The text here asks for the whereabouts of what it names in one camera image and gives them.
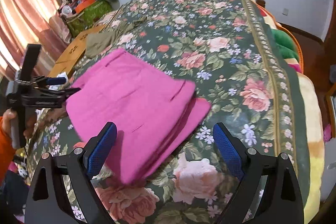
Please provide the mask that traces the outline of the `person's left hand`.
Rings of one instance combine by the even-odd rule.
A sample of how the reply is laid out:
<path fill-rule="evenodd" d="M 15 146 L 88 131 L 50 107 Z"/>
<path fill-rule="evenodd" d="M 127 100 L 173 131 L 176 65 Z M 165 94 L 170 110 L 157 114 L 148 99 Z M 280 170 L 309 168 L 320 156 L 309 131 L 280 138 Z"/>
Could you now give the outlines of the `person's left hand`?
<path fill-rule="evenodd" d="M 9 137 L 11 137 L 11 121 L 17 117 L 17 112 L 11 109 L 7 109 L 2 116 L 2 131 Z M 35 123 L 37 121 L 36 113 L 33 113 L 26 123 L 26 130 L 23 135 L 26 139 L 30 139 L 34 133 Z"/>

